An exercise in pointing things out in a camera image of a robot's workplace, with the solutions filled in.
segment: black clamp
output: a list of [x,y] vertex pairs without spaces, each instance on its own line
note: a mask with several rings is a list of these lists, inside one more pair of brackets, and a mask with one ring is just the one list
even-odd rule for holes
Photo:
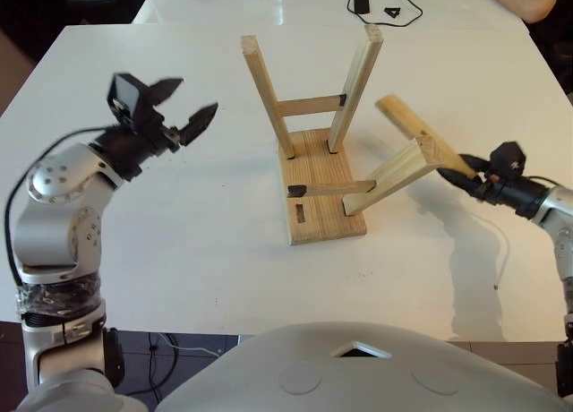
[[400,15],[400,8],[399,7],[385,7],[384,12],[390,15],[392,18],[396,19],[398,15]]

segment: white table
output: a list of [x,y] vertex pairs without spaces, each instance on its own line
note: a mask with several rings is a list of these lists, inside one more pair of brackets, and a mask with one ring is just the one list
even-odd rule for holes
[[[355,27],[248,27],[280,99],[337,93],[362,37]],[[288,246],[275,136],[239,47],[246,30],[68,28],[0,119],[0,195],[7,195],[56,136],[112,121],[105,97],[113,72],[145,82],[183,76],[160,109],[169,124],[219,101],[197,142],[149,160],[107,209],[101,274],[110,325],[256,334],[294,322],[349,320],[442,339],[562,338],[550,239],[437,174],[367,210],[367,236]],[[527,173],[573,185],[573,109],[525,38],[479,30],[387,33],[345,140],[357,179],[406,144],[374,107],[390,92],[458,150],[486,156],[518,140]],[[314,128],[330,119],[291,117],[287,124]],[[3,267],[0,320],[14,320],[14,288]]]
[[[413,0],[423,17],[406,29],[497,30],[527,34],[524,23],[494,0]],[[346,10],[347,0],[146,0],[134,23],[191,24],[268,23],[300,25],[360,25]],[[367,21],[404,23],[418,14],[406,0],[370,0]],[[401,7],[393,20],[385,7]]]

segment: wooden board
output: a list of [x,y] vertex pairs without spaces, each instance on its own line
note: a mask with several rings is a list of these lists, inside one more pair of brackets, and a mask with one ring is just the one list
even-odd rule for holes
[[344,106],[344,96],[314,97],[312,99],[297,99],[279,101],[278,112],[282,116],[319,114],[320,112],[333,112]]
[[360,213],[441,166],[440,152],[435,140],[430,136],[415,137],[368,176],[368,179],[376,181],[376,187],[370,192],[344,196],[346,214]]
[[341,147],[336,154],[330,154],[328,137],[328,128],[290,133],[295,148],[293,159],[287,159],[279,146],[278,157],[291,245],[366,234],[362,213],[347,217],[342,195],[287,199],[289,185],[352,181],[344,148]]
[[241,38],[241,48],[243,49],[244,61],[246,61],[249,66],[252,79],[259,91],[262,104],[267,110],[270,123],[277,135],[278,142],[282,146],[286,155],[291,159],[294,156],[293,144],[288,139],[288,130],[285,120],[278,111],[277,95],[275,94],[275,90],[272,88],[269,72],[267,71],[267,66],[262,59],[262,52],[259,48],[257,38],[254,36],[243,36]]
[[342,146],[342,141],[355,115],[356,108],[384,41],[378,26],[367,24],[364,26],[364,31],[366,37],[355,51],[350,71],[342,89],[342,93],[346,94],[346,103],[344,107],[334,114],[332,125],[330,126],[329,149],[332,153],[338,152]]
[[414,139],[418,136],[431,136],[438,146],[444,167],[457,170],[470,179],[475,177],[474,170],[401,98],[395,94],[390,94],[378,100],[376,107],[408,139]]

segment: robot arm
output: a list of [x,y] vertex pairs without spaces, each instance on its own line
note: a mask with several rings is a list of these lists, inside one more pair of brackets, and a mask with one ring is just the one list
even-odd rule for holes
[[[19,410],[38,410],[38,401],[45,402],[47,393],[57,396],[58,390],[113,403],[109,381],[121,381],[123,363],[116,334],[104,329],[101,219],[112,193],[140,174],[143,161],[187,146],[215,115],[217,104],[199,110],[181,130],[165,127],[154,107],[181,82],[166,79],[147,86],[130,74],[114,75],[107,103],[119,124],[89,145],[76,144],[42,159],[30,171],[28,204],[14,238],[30,392]],[[106,410],[121,410],[112,403]]]
[[504,204],[516,214],[530,219],[545,230],[553,241],[557,272],[563,284],[567,306],[564,317],[567,339],[558,346],[555,364],[558,391],[562,397],[573,394],[573,191],[561,185],[549,189],[533,178],[523,176],[526,156],[515,142],[502,143],[486,161],[462,155],[464,161],[483,177],[468,179],[450,169],[439,173],[470,196],[490,204]]

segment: black cable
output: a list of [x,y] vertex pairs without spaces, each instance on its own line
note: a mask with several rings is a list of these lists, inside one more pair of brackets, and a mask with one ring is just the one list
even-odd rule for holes
[[8,196],[8,200],[6,201],[6,205],[4,206],[4,240],[5,240],[5,245],[6,245],[6,255],[8,257],[8,265],[10,266],[10,271],[12,272],[12,277],[14,279],[14,282],[16,283],[16,286],[21,287],[22,282],[21,282],[20,274],[18,273],[18,268],[16,267],[16,260],[14,259],[14,253],[13,253],[13,248],[12,248],[12,233],[10,231],[10,210],[12,209],[12,203],[13,203],[14,197],[16,196],[16,193],[18,193],[18,190],[20,189],[21,185],[26,180],[28,173],[47,154],[49,154],[52,150],[54,150],[54,148],[56,146],[58,146],[60,143],[62,143],[63,141],[66,141],[66,140],[70,139],[71,137],[76,136],[78,134],[104,132],[105,130],[108,130],[108,129],[113,128],[113,127],[115,127],[115,125],[112,125],[111,127],[82,128],[80,130],[76,130],[74,132],[65,134],[64,136],[59,138],[57,141],[52,143],[50,146],[48,146],[47,149],[44,150],[42,152],[42,154],[32,164],[30,164],[30,166],[26,169],[26,171],[23,173],[23,175],[20,176],[20,179],[18,179],[18,182],[16,182],[16,185],[14,186],[14,188],[10,191],[10,195]]
[[[179,346],[179,343],[177,342],[175,335],[169,333],[163,333],[163,334],[169,339],[169,342],[171,342],[176,347]],[[177,348],[171,348],[171,349],[173,349],[173,362],[171,363],[169,371],[166,373],[163,379],[156,385],[157,388],[161,388],[163,385],[167,383],[167,381],[169,381],[169,378],[171,377],[171,375],[175,371],[175,368],[177,367],[177,362],[179,361],[179,349]]]
[[420,13],[418,15],[416,15],[414,18],[412,18],[410,21],[408,21],[406,24],[393,24],[392,22],[369,22],[369,21],[365,20],[360,13],[356,13],[355,11],[350,9],[350,0],[348,0],[348,3],[346,3],[346,9],[351,14],[356,15],[360,19],[360,21],[362,21],[364,24],[385,25],[387,27],[407,27],[412,22],[420,19],[423,15],[423,10],[420,6],[415,4],[412,0],[407,0],[407,2],[410,3],[413,7],[415,7],[418,10],[418,12],[420,12]]
[[555,186],[561,186],[563,187],[563,185],[561,185],[559,182],[555,182],[554,180],[548,178],[548,177],[544,177],[544,176],[524,176],[525,179],[536,179],[538,181],[545,181],[549,184],[555,185]]
[[[150,367],[149,367],[149,372],[148,372],[148,382],[150,383],[150,387],[151,390],[153,391],[153,396],[155,397],[155,401],[157,404],[159,404],[159,395],[158,395],[158,387],[157,385],[155,385],[155,383],[153,382],[153,375],[155,373],[155,370],[157,370],[157,359],[155,358],[155,351],[158,348],[158,344],[157,342],[155,343],[155,345],[153,345],[153,343],[151,342],[151,333],[147,333],[147,340],[150,344]],[[151,365],[154,364],[155,365],[155,370],[151,371]]]
[[[173,345],[175,345],[176,347],[179,346],[179,343],[177,342],[177,339],[175,338],[174,335],[169,334],[169,333],[162,333],[162,334],[165,335]],[[146,394],[148,392],[157,391],[161,387],[163,387],[167,383],[167,381],[169,381],[169,378],[171,378],[171,375],[173,375],[173,372],[175,371],[175,368],[177,367],[177,363],[179,361],[179,350],[177,348],[172,348],[172,349],[173,349],[173,362],[171,363],[171,367],[169,368],[169,370],[167,371],[167,373],[163,377],[163,379],[161,379],[161,381],[159,381],[158,383],[154,383],[151,381],[150,382],[150,388],[147,388],[144,390],[137,390],[137,391],[128,392],[125,395],[126,396],[134,396],[136,394]],[[152,364],[152,359],[150,357],[150,369],[151,369],[151,364]]]

